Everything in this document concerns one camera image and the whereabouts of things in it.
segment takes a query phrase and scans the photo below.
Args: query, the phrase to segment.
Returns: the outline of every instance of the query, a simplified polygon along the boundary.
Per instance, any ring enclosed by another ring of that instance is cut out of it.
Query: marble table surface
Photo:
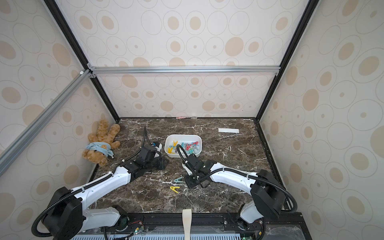
[[[115,138],[121,145],[114,150],[114,159],[108,159],[106,166],[99,167],[96,178],[138,150],[145,124],[151,142],[159,141],[164,145],[170,134],[196,134],[203,142],[199,157],[202,161],[211,159],[245,171],[271,171],[253,119],[122,119]],[[218,132],[219,127],[237,128],[240,133]],[[181,167],[180,158],[169,158],[163,149],[162,153],[169,160],[165,170],[154,171],[115,189],[100,198],[93,208],[117,204],[131,213],[181,213],[182,209],[192,209],[195,213],[237,212],[243,203],[252,201],[247,193],[222,183],[211,182],[206,188],[196,186],[192,189],[173,183],[186,171]],[[173,192],[170,186],[180,187],[177,189],[179,193]]]

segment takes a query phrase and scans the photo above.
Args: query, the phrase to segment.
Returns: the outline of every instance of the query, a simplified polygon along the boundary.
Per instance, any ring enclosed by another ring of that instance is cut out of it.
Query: teal clothespin
[[[183,177],[178,177],[175,180],[173,180],[174,183],[185,183],[184,181],[181,181]]]

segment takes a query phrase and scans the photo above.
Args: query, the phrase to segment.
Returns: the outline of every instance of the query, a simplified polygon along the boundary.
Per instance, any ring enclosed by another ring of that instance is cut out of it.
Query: white strap
[[[183,209],[182,212],[184,239],[190,240],[191,224],[192,224],[192,209]]]

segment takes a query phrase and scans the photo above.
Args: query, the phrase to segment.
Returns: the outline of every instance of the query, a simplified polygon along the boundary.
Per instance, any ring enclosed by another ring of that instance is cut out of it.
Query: black mounting rail
[[[231,221],[237,213],[192,213],[191,227],[212,227],[228,233],[240,233],[241,237],[252,237],[255,231],[262,230],[259,223],[254,222],[249,230],[242,230]],[[148,228],[148,231],[164,227],[183,227],[183,219],[181,213],[128,213],[130,222],[141,221]],[[299,212],[282,213],[279,220],[270,220],[264,218],[266,227],[270,225],[299,226],[306,240],[312,240],[309,230],[305,224],[304,218]],[[128,225],[128,228],[122,232],[114,230],[113,227],[106,227],[106,231],[111,234],[130,234],[133,232],[137,224]]]
[[[304,10],[304,13],[301,16],[300,22],[297,25],[295,33],[293,34],[291,42],[289,43],[287,51],[285,52],[284,57],[281,61],[279,73],[273,79],[271,86],[269,87],[268,92],[267,92],[267,94],[263,100],[263,103],[260,107],[260,110],[257,113],[257,116],[256,116],[257,121],[259,121],[261,119],[261,117],[263,116],[265,109],[267,108],[268,103],[271,100],[271,98],[275,92],[275,89],[276,89],[277,85],[279,84],[280,79],[285,72],[285,69],[288,66],[288,63],[291,60],[292,55],[295,52],[297,45],[299,44],[299,41],[300,41],[304,31],[305,31],[305,28],[307,27],[308,22],[311,19],[311,16],[312,16],[314,10],[316,9],[318,2],[319,2],[319,0],[309,0],[308,4]]]
[[[81,65],[84,69],[89,69],[89,71],[92,73],[92,69],[88,66],[88,59],[85,56],[83,50],[81,49],[79,43],[77,42],[74,34],[71,31],[71,28],[69,27],[68,23],[66,22],[63,14],[61,13],[59,7],[57,6],[55,0],[44,0],[45,4],[47,5],[49,11],[51,12],[53,18],[56,20],[57,25],[59,26],[61,32],[67,39],[69,45],[71,46],[73,52],[76,54],[77,58],[79,59]],[[107,106],[108,110],[113,116],[113,119],[118,123],[120,121],[120,117],[117,114],[115,108],[113,107],[111,101],[109,100],[106,92],[104,91],[102,85],[100,84],[100,81],[95,76],[94,78],[91,78],[91,81],[93,85],[95,86],[97,92],[100,94],[101,98],[103,99],[105,105]]]

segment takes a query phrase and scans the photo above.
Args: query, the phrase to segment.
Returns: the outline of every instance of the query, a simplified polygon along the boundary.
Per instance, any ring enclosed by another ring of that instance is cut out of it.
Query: teddy bear arm
[[[116,149],[120,146],[120,141],[114,141],[112,144],[111,144],[111,149]]]

